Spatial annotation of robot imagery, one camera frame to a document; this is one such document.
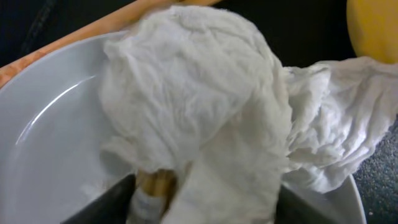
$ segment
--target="wooden stick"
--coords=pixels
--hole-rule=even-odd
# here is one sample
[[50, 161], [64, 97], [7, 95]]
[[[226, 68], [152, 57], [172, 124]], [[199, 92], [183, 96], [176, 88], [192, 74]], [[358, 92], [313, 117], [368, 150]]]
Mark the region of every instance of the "wooden stick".
[[[186, 0], [182, 1], [182, 3], [207, 6], [219, 1], [221, 0]], [[0, 68], [0, 88], [31, 63], [54, 50], [58, 50], [79, 40], [120, 30], [128, 24], [137, 21], [148, 10], [159, 7], [163, 4], [171, 4], [173, 2], [177, 2], [177, 0], [136, 0], [117, 11], [92, 22], [91, 24], [88, 24], [61, 39]]]

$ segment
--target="white fabric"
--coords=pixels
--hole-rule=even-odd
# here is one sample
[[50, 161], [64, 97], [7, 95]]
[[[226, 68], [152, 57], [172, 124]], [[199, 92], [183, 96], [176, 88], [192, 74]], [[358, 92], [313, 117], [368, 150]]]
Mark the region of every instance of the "white fabric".
[[289, 169], [285, 178], [319, 192], [338, 188], [374, 153], [398, 113], [398, 64], [367, 57], [286, 68]]
[[105, 148], [185, 177], [164, 223], [270, 219], [291, 108], [261, 33], [239, 15], [193, 6], [151, 14], [133, 32], [104, 48], [99, 96], [121, 135]]
[[282, 68], [252, 23], [209, 7], [150, 14], [104, 50], [99, 97], [120, 134], [105, 149], [178, 173], [167, 224], [271, 222], [282, 169], [334, 189], [397, 113], [396, 66]]

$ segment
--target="cloth bundle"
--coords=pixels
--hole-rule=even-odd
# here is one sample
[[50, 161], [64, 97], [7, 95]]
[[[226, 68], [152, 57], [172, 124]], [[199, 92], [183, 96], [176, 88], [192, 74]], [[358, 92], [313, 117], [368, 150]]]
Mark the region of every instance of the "cloth bundle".
[[178, 174], [163, 223], [272, 223], [284, 172], [337, 188], [398, 111], [397, 65], [283, 68], [251, 22], [210, 7], [149, 14], [104, 51], [99, 98], [119, 133], [104, 149]]

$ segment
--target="granite countertop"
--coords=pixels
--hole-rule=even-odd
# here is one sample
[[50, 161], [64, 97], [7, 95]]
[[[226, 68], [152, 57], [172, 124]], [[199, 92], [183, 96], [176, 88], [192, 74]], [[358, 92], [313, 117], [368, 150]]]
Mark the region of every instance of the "granite countertop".
[[[31, 52], [67, 35], [131, 0], [47, 0], [51, 12], [29, 40]], [[346, 26], [346, 0], [224, 0], [215, 7], [249, 19], [284, 66], [307, 67], [320, 60], [355, 57]], [[375, 155], [354, 175], [369, 224], [398, 223], [398, 122]]]

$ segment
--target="white plate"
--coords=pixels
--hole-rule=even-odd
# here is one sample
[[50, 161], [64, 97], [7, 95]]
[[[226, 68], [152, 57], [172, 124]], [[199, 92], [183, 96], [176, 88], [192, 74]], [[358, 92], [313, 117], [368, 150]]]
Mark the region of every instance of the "white plate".
[[[100, 153], [114, 131], [96, 92], [103, 42], [123, 34], [57, 50], [0, 89], [0, 223], [59, 223], [90, 201], [83, 186], [127, 171]], [[329, 196], [350, 223], [364, 223], [352, 178]]]

